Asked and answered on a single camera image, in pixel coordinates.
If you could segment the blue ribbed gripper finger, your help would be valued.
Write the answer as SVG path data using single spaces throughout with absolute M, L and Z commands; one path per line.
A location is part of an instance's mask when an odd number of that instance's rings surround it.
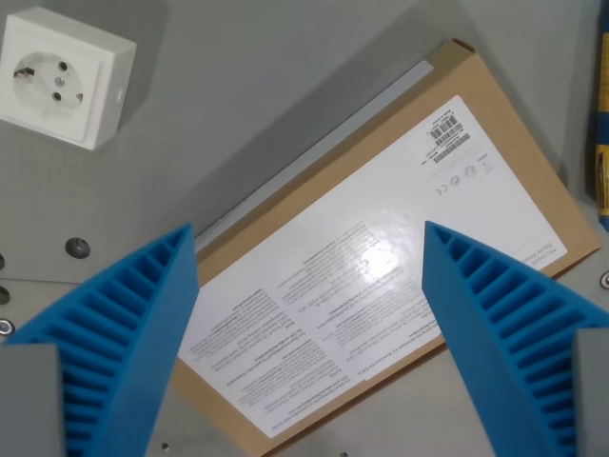
M 601 309 L 543 273 L 431 221 L 422 290 L 498 456 L 575 456 L 572 350 Z
M 7 340 L 58 351 L 69 456 L 147 452 L 199 291 L 191 225 L 139 248 Z

